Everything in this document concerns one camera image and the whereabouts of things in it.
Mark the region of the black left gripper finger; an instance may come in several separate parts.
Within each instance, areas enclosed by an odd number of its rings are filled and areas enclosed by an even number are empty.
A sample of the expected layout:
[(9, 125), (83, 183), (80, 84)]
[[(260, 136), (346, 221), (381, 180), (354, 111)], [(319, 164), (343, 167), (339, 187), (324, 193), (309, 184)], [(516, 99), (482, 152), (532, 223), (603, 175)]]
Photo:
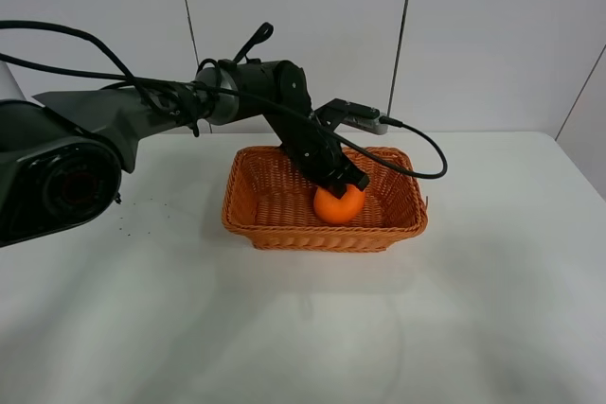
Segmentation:
[(370, 179), (365, 172), (356, 166), (349, 166), (344, 171), (344, 181), (346, 184), (355, 186), (358, 190), (365, 190)]
[(331, 196), (336, 199), (341, 199), (348, 191), (348, 184), (342, 181), (333, 181), (324, 186)]

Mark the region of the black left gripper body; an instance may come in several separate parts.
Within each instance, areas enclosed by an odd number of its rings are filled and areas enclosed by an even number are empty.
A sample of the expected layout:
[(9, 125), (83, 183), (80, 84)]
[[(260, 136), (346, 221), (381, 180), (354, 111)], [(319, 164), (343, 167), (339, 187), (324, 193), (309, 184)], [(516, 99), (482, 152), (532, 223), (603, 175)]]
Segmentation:
[(267, 114), (286, 155), (309, 181), (323, 188), (358, 186), (358, 168), (346, 157), (340, 143), (312, 124), (287, 114)]

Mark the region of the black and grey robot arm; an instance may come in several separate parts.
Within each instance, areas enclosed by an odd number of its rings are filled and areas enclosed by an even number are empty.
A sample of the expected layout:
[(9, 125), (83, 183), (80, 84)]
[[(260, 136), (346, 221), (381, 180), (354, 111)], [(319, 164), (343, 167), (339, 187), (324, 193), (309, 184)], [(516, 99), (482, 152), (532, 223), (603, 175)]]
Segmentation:
[(1, 104), (1, 242), (11, 245), (93, 220), (119, 198), (139, 142), (200, 120), (225, 125), (260, 115), (294, 166), (342, 196), (368, 176), (312, 108), (304, 71), (290, 61), (221, 61), (187, 85), (48, 92)]

